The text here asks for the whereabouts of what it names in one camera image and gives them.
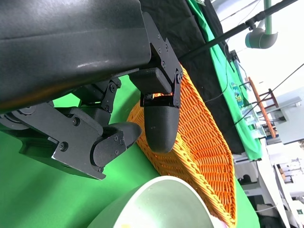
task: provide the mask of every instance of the wooden stool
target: wooden stool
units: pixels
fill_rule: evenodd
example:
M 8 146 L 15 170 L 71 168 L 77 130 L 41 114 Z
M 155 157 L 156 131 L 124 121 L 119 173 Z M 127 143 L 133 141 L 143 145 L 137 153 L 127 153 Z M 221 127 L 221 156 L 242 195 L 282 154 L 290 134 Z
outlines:
M 268 115 L 267 115 L 267 112 L 265 110 L 265 107 L 262 104 L 262 100 L 261 100 L 260 96 L 270 94 L 271 97 L 263 99 L 263 101 L 267 101 L 267 100 L 271 100 L 271 99 L 274 101 L 274 104 L 272 104 L 270 106 L 267 106 L 266 108 L 270 108 L 272 106 L 279 107 L 279 105 L 278 105 L 278 103 L 276 101 L 276 98 L 275 98 L 275 96 L 274 96 L 274 94 L 273 94 L 273 92 L 272 92 L 271 89 L 269 89 L 267 93 L 259 95 L 258 92 L 257 92 L 257 89 L 256 89 L 256 87 L 255 87 L 255 85 L 254 85 L 254 83 L 253 83 L 253 81 L 251 80 L 250 77 L 248 77 L 248 80 L 249 80 L 250 86 L 252 87 L 253 93 L 255 94 L 255 97 L 256 97 L 256 102 L 254 102 L 254 103 L 258 103 L 258 106 L 260 107 L 261 112 L 263 114 L 263 117 L 265 118 L 266 124 L 267 124 L 267 126 L 269 128 L 270 134 L 271 134 L 271 136 L 273 138 L 275 138 L 276 137 L 276 133 L 275 133 L 274 129 L 272 128 L 272 125 L 271 125 L 270 120 L 268 118 Z

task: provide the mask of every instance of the black cloth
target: black cloth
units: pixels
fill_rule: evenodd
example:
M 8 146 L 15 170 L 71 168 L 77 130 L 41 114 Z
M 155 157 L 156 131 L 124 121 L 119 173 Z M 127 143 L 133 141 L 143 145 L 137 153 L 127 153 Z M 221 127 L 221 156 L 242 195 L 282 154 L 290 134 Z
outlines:
M 198 20 L 191 12 L 186 0 L 140 0 L 142 11 L 153 18 L 163 38 L 168 38 L 177 57 L 205 44 L 207 34 L 199 26 Z M 219 19 L 209 0 L 202 10 L 211 30 L 216 36 L 223 33 Z M 212 62 L 210 51 L 201 52 L 198 56 L 183 61 L 193 84 L 204 101 L 221 94 L 222 90 Z M 236 129 L 231 129 L 234 122 L 224 96 L 206 103 L 207 108 L 232 151 L 240 154 L 245 151 Z

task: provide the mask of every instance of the cable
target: cable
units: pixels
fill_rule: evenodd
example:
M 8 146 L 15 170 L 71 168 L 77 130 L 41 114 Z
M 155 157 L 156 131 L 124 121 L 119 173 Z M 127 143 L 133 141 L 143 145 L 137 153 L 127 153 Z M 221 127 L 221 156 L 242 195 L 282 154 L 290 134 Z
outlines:
M 261 0 L 259 0 L 258 2 L 257 2 L 257 4 L 254 6 L 254 8 L 237 24 L 237 25 L 240 25 L 240 23 L 242 23 L 242 21 L 244 20 L 244 19 L 246 19 L 246 17 L 248 17 L 251 13 L 252 13 L 252 11 L 257 7 L 257 5 L 260 3 L 260 1 Z M 220 93 L 220 95 L 218 95 L 218 96 L 216 96 L 216 97 L 214 97 L 214 98 L 212 98 L 212 99 L 210 99 L 210 100 L 207 100 L 207 101 L 204 101 L 204 103 L 208 103 L 208 102 L 210 102 L 210 101 L 214 101 L 214 100 L 216 100 L 216 99 L 218 99 L 219 97 L 221 97 L 223 94 L 224 94 L 224 92 L 227 90 L 227 88 L 228 88 L 228 74 L 227 74 L 227 54 L 226 54 L 226 46 L 227 46 L 227 44 L 228 44 L 228 42 L 229 42 L 229 40 L 230 40 L 230 38 L 227 40 L 227 42 L 226 42 L 226 44 L 224 45 L 224 55 L 225 55 L 225 59 L 226 59 L 226 87 L 225 87 L 225 89 L 223 90 L 223 92 L 221 92 Z
M 280 84 L 278 84 L 273 90 L 272 92 L 274 92 L 281 84 L 283 84 L 283 82 L 285 82 L 291 75 L 293 75 L 296 71 L 298 71 L 302 66 L 304 66 L 304 63 L 302 65 L 300 65 L 294 72 L 292 72 L 287 78 L 285 78 Z M 233 129 L 239 122 L 241 122 L 252 110 L 254 110 L 255 107 L 257 107 L 262 101 L 264 101 L 268 96 L 270 95 L 270 92 L 259 102 L 257 102 L 257 104 L 251 108 L 242 118 L 240 118 L 236 123 L 234 123 L 234 125 L 228 129 L 228 131 L 226 131 L 225 133 L 229 132 L 231 129 Z
M 238 10 L 238 11 L 234 12 L 233 14 L 229 15 L 228 17 L 224 18 L 224 19 L 223 19 L 223 20 L 221 20 L 220 22 L 222 22 L 222 21 L 224 21 L 224 20 L 226 20 L 226 19 L 228 19 L 228 18 L 230 18 L 230 17 L 232 17 L 232 16 L 236 15 L 236 14 L 237 14 L 237 13 L 239 13 L 240 11 L 242 11 L 242 10 L 244 10 L 244 9 L 248 8 L 249 6 L 251 6 L 251 5 L 255 4 L 257 1 L 258 1 L 258 0 L 253 1 L 252 3 L 250 3 L 250 4 L 246 5 L 245 7 L 241 8 L 240 10 Z
M 239 65 L 239 67 L 244 71 L 246 78 L 248 78 L 248 77 L 247 77 L 246 70 L 242 67 L 242 65 L 240 65 L 240 63 L 238 63 L 238 65 Z
M 275 204 L 274 206 L 269 207 L 269 208 L 265 208 L 265 209 L 262 209 L 262 210 L 256 210 L 256 212 L 262 212 L 264 210 L 269 210 L 269 209 L 275 208 L 276 206 L 277 206 L 277 204 Z
M 218 96 L 216 96 L 216 97 L 214 97 L 214 98 L 212 98 L 212 99 L 210 99 L 210 100 L 207 100 L 207 101 L 204 101 L 204 103 L 208 103 L 208 102 L 210 102 L 210 101 L 213 101 L 213 100 L 216 100 L 216 99 L 218 99 L 219 97 L 221 97 L 223 94 L 224 94 L 224 92 L 227 90 L 227 88 L 228 88 L 228 74 L 227 74 L 227 55 L 226 55 L 226 46 L 227 46 L 227 44 L 228 44 L 228 41 L 229 41 L 229 39 L 227 40 L 227 42 L 226 42 L 226 44 L 224 45 L 224 55 L 225 55 L 225 59 L 226 59 L 226 66 L 225 66 L 225 69 L 226 69 L 226 87 L 225 87 L 225 89 L 223 90 L 223 92 L 221 92 L 220 93 L 220 95 L 218 95 Z

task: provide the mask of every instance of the black pole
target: black pole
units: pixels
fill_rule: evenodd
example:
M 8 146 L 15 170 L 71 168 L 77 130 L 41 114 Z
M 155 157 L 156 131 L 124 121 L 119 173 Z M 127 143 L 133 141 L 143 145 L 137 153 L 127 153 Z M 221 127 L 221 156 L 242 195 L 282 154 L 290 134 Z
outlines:
M 296 1 L 298 1 L 298 0 L 282 0 L 281 2 L 277 3 L 276 5 L 273 5 L 272 7 L 269 7 L 268 9 L 256 14 L 254 17 L 250 18 L 246 22 L 236 26 L 235 28 L 229 30 L 228 32 L 225 32 L 221 36 L 207 42 L 203 46 L 201 46 L 195 50 L 192 50 L 192 51 L 188 52 L 187 54 L 179 57 L 179 61 L 182 62 L 182 61 L 186 61 L 190 58 L 193 58 L 193 57 L 197 56 L 200 52 L 205 51 L 226 39 L 229 39 L 230 37 L 240 33 L 241 31 L 244 31 L 247 28 L 254 29 L 254 26 L 255 26 L 254 24 L 256 22 L 264 20 L 266 17 L 278 12 L 279 10 L 289 6 L 290 4 L 292 4 Z

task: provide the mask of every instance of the black metal bracket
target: black metal bracket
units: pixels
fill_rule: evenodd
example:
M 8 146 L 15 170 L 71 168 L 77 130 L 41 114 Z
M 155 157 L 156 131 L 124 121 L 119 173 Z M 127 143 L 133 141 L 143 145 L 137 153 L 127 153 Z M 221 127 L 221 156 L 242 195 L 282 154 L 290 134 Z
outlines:
M 183 72 L 181 65 L 168 39 L 164 40 L 153 19 L 148 13 L 143 13 L 147 30 L 151 61 L 139 71 L 130 74 L 130 80 L 141 91 L 141 106 L 181 106 L 181 80 Z
M 140 136 L 134 123 L 108 125 L 119 79 L 91 91 L 82 88 L 86 100 L 80 108 L 54 108 L 42 103 L 0 116 L 0 130 L 23 142 L 20 153 L 67 173 L 103 179 L 104 167 Z

